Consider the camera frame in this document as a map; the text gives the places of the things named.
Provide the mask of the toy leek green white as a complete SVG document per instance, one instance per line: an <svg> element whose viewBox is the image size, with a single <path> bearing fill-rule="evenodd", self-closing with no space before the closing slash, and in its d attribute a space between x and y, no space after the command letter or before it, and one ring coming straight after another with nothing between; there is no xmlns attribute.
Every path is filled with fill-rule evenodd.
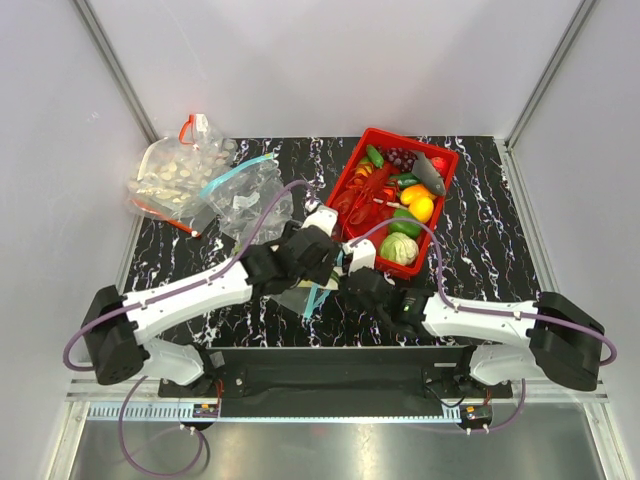
<svg viewBox="0 0 640 480"><path fill-rule="evenodd" d="M298 283L297 287L298 288L316 287L318 289L323 289L323 290L338 290L339 282L340 282L340 276L335 271L333 271L329 277L329 280L324 284L313 282L311 280L301 280Z"/></svg>

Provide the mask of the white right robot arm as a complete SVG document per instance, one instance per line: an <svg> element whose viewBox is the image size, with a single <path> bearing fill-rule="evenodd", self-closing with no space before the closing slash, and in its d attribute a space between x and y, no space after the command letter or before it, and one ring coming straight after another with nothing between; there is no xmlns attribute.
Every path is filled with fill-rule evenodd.
<svg viewBox="0 0 640 480"><path fill-rule="evenodd" d="M401 288L371 268L347 275L339 291L400 339L478 340L466 348L453 374L463 395L476 396L507 380L541 377L576 391L597 386L605 329L559 293L515 303L464 300Z"/></svg>

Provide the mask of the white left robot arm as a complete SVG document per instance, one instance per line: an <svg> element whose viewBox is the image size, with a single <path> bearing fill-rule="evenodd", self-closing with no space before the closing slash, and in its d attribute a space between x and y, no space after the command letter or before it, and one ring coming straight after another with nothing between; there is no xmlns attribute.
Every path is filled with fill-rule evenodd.
<svg viewBox="0 0 640 480"><path fill-rule="evenodd" d="M315 225L287 228L276 241L250 245L239 257L163 287L128 297L101 289L82 326L97 382L115 385L143 375L196 396L208 394L216 382L211 361L195 346L164 341L161 334L209 311L281 294L303 280L325 284L340 250Z"/></svg>

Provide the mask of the blue zipper clear bag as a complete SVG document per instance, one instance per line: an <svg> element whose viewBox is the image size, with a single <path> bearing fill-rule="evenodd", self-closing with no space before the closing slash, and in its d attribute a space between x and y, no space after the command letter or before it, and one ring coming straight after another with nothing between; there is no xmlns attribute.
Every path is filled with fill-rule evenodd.
<svg viewBox="0 0 640 480"><path fill-rule="evenodd" d="M289 311L298 314L302 323L308 324L313 314L324 305L330 294L339 289L343 273L343 258L344 254L340 252L326 285L301 281L295 288L282 294L272 295L270 299Z"/></svg>

